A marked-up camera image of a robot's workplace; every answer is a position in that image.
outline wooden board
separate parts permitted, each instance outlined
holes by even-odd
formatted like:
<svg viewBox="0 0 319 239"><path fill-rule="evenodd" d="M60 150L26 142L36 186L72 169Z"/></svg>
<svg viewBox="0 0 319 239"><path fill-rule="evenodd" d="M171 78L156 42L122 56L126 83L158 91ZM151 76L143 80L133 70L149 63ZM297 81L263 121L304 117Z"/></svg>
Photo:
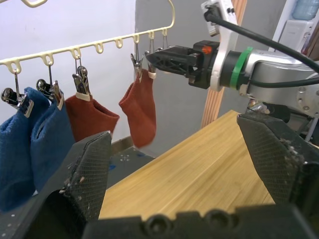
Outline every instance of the wooden board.
<svg viewBox="0 0 319 239"><path fill-rule="evenodd" d="M232 2L235 8L237 23L240 25L244 17L247 0L232 0ZM208 89L201 127L205 127L217 119L223 94L224 88L220 92Z"/></svg>
<svg viewBox="0 0 319 239"><path fill-rule="evenodd" d="M100 218L274 203L228 112L106 191Z"/></svg>

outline water bottle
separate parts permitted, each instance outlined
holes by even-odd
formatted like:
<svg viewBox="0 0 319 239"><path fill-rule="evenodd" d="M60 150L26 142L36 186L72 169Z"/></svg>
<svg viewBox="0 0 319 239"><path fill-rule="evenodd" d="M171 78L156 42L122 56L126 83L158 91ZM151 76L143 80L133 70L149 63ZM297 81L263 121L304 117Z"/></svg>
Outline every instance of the water bottle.
<svg viewBox="0 0 319 239"><path fill-rule="evenodd" d="M313 19L319 9L319 0L297 0L294 12L294 19L309 21Z"/></svg>

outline gray wall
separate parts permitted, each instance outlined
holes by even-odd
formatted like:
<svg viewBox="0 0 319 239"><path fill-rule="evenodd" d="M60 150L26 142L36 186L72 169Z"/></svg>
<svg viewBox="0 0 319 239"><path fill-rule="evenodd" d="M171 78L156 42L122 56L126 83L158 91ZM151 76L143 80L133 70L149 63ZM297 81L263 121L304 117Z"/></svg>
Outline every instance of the gray wall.
<svg viewBox="0 0 319 239"><path fill-rule="evenodd" d="M267 37L272 37L286 0L248 0L243 26ZM173 0L176 22L168 30L168 44L192 47L201 40L212 40L200 9L204 0ZM165 0L136 1L136 32L168 26L171 22L170 6ZM139 44L141 52L149 49L147 37ZM156 34L155 48L162 46L161 33ZM237 49L247 46L265 49L260 44L239 37ZM143 151L158 156L200 129L207 90L191 87L183 76L158 71L154 80L154 98L157 114L157 134L153 143ZM225 89L220 112L234 109L245 111L248 100L237 92Z"/></svg>

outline black cable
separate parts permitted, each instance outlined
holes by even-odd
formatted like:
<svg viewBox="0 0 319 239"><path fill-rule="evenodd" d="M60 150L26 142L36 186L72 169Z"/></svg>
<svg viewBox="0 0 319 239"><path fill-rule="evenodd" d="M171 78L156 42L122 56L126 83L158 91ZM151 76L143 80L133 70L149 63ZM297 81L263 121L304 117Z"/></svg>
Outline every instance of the black cable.
<svg viewBox="0 0 319 239"><path fill-rule="evenodd" d="M277 82L277 83L250 81L250 84L254 86L262 87L262 88L287 88L287 87L309 86L309 85L319 84L319 77L306 79L306 80Z"/></svg>
<svg viewBox="0 0 319 239"><path fill-rule="evenodd" d="M213 22L213 23L216 23L218 25L221 25L225 28L228 28L234 32L237 32L243 36L246 36L250 39L253 39L255 41L258 41L264 45L267 45L269 47L272 47L276 50L279 50L299 61L301 61L302 63L304 63L306 66L309 66L310 68L312 68L314 71L316 71L317 73L319 73L319 65L314 62L312 59L308 58L307 56L301 54L300 52L297 52L289 47L286 47L280 43L277 43L269 38L266 38L262 35L259 35L257 33L254 33L250 30L247 30L241 26L237 26L237 25L234 25L230 22L227 22L223 19L221 19L220 17L218 16L214 16L210 10L208 10L205 14L204 14L204 17L206 19L206 21L210 21L210 22ZM318 82L316 83L313 83L313 79L306 79L306 80L300 80L300 81L296 81L298 82L299 84L301 84L301 82L303 83L302 85L303 86L306 86L306 85L313 85L313 84L318 84ZM256 82L256 81L252 81L251 84L259 84L260 87L265 87L267 86L267 88L282 88L282 87L295 87L296 85L293 85L293 86L290 86L292 83L294 82L279 82L279 83L260 83L260 82Z"/></svg>

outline clip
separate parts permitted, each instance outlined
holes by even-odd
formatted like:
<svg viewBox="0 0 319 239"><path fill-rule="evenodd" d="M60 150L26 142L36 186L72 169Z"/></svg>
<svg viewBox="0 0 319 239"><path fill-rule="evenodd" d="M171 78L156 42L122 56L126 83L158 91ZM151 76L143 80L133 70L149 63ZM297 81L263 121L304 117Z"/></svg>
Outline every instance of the clip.
<svg viewBox="0 0 319 239"><path fill-rule="evenodd" d="M134 71L136 74L136 77L139 78L140 82L142 80L142 61L144 56L142 56L141 60L135 60L134 55L131 54L131 60L133 62Z"/></svg>
<svg viewBox="0 0 319 239"><path fill-rule="evenodd" d="M49 64L49 77L50 84L46 83L44 79L39 79L35 85L36 89L45 97L47 97L52 103L56 102L56 106L59 110L61 110L64 103L64 96L59 88L58 82L55 81L52 83L51 64Z"/></svg>
<svg viewBox="0 0 319 239"><path fill-rule="evenodd" d="M80 66L77 67L75 60L76 74L73 74L73 80L76 88L75 97L84 101L91 101L91 92L88 81L88 70L82 66L80 58Z"/></svg>
<svg viewBox="0 0 319 239"><path fill-rule="evenodd" d="M19 84L17 72L14 73L15 78L15 88L16 92L11 88L5 88L1 93L1 99L14 107L15 109L21 111L25 117L29 118L31 111L33 109L33 101L29 99L27 93L19 93Z"/></svg>
<svg viewBox="0 0 319 239"><path fill-rule="evenodd" d="M159 47L155 52L158 52L158 51L162 51L163 48ZM145 51L145 56L148 56L150 55L150 52L149 51ZM156 78L156 67L151 64L149 61L148 61L148 67L149 67L149 77L151 79L155 79Z"/></svg>

